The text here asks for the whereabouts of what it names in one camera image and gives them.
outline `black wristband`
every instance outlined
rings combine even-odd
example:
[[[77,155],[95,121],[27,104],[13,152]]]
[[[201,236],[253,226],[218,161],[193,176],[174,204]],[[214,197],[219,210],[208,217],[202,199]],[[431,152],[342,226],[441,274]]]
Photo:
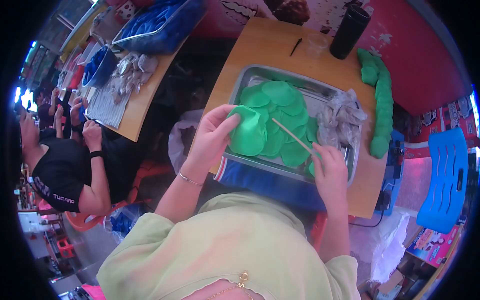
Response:
[[[82,124],[79,124],[77,126],[72,126],[72,131],[82,134],[82,131],[83,131]]]
[[[97,156],[103,157],[103,151],[100,150],[100,151],[90,152],[90,159],[92,159],[94,157],[97,157]]]

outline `blue plastic chair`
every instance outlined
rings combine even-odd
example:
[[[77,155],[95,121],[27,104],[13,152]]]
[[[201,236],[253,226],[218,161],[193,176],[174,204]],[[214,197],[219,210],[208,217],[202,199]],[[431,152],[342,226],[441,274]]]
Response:
[[[432,179],[417,224],[448,234],[463,207],[467,186],[468,151],[461,128],[431,134]]]

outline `gold necklace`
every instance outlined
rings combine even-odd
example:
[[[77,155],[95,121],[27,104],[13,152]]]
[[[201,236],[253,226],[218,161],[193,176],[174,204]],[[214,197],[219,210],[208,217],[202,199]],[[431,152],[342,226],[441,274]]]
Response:
[[[206,300],[210,300],[212,298],[215,298],[216,296],[218,296],[220,294],[223,294],[225,292],[228,292],[229,290],[234,289],[234,288],[241,288],[248,295],[248,298],[250,298],[250,300],[253,300],[253,298],[251,297],[251,295],[248,293],[247,289],[245,288],[245,281],[248,280],[247,270],[243,271],[243,273],[240,274],[239,279],[240,279],[240,282],[237,283],[236,286],[232,286],[232,287],[229,287],[227,289],[224,289],[223,291],[218,292],[215,295],[212,295],[212,296],[208,297]]]

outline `striped cloth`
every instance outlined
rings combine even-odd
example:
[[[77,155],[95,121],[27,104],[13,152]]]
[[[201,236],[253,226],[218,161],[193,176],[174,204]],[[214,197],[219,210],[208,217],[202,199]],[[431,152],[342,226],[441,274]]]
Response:
[[[86,115],[89,119],[99,120],[106,125],[118,129],[121,118],[125,112],[130,93],[121,96],[118,104],[113,103],[110,95],[110,80],[102,87],[95,90],[92,98],[88,102]]]

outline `metal tray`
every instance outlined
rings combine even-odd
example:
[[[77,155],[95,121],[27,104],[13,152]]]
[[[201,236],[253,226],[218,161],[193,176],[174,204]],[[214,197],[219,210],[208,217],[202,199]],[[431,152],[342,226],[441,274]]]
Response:
[[[313,108],[317,101],[330,101],[338,91],[341,91],[336,87],[300,74],[273,67],[253,64],[246,66],[240,72],[239,78],[235,83],[232,95],[230,96],[230,101],[228,103],[235,105],[240,104],[240,95],[245,87],[257,85],[264,81],[274,80],[286,81],[294,85],[303,94],[303,98],[305,99],[305,103],[307,104],[307,110],[311,117],[315,117],[315,115],[312,115],[314,113],[309,108]],[[342,145],[341,150],[348,168],[349,186],[353,181],[353,177],[355,176],[355,169],[357,167],[360,145],[358,145],[356,148],[353,148],[350,145]],[[225,149],[223,156],[228,159],[238,161],[252,167],[270,171],[279,175],[287,176],[309,183],[315,183],[315,178],[307,170],[307,167],[311,162],[310,157],[302,165],[296,168],[292,168],[285,166],[280,157],[277,157],[275,159],[268,159],[262,156],[244,156],[233,153],[228,147]]]

